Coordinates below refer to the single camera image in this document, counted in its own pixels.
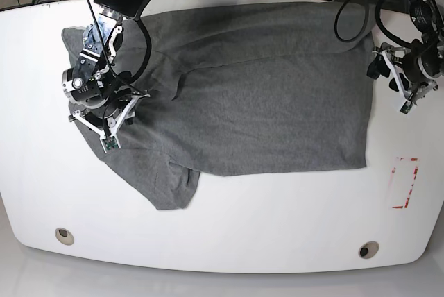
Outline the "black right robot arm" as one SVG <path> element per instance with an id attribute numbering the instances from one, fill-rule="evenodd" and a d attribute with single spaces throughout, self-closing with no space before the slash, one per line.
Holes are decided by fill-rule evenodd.
<path id="1" fill-rule="evenodd" d="M 83 33 L 83 47 L 75 65 L 64 71 L 62 88 L 65 96 L 78 109 L 69 115 L 94 131 L 104 151 L 120 148 L 117 133 L 123 124 L 131 124 L 138 100 L 146 91 L 134 87 L 143 74 L 151 54 L 151 38 L 140 16 L 150 0 L 89 0 L 97 4 L 99 14 Z M 135 73 L 116 73 L 112 68 L 123 42 L 123 21 L 133 20 L 142 32 L 146 50 Z"/>

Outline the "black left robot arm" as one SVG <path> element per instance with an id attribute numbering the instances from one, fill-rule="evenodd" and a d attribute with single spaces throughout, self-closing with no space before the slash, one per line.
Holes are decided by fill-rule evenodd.
<path id="1" fill-rule="evenodd" d="M 383 76 L 401 99 L 400 112 L 408 114 L 419 99 L 438 89 L 443 75 L 443 0 L 409 0 L 409 18 L 421 33 L 419 40 L 407 42 L 390 32 L 381 18 L 386 0 L 375 5 L 378 29 L 392 41 L 374 49 L 375 59 L 367 75 L 373 80 Z"/>

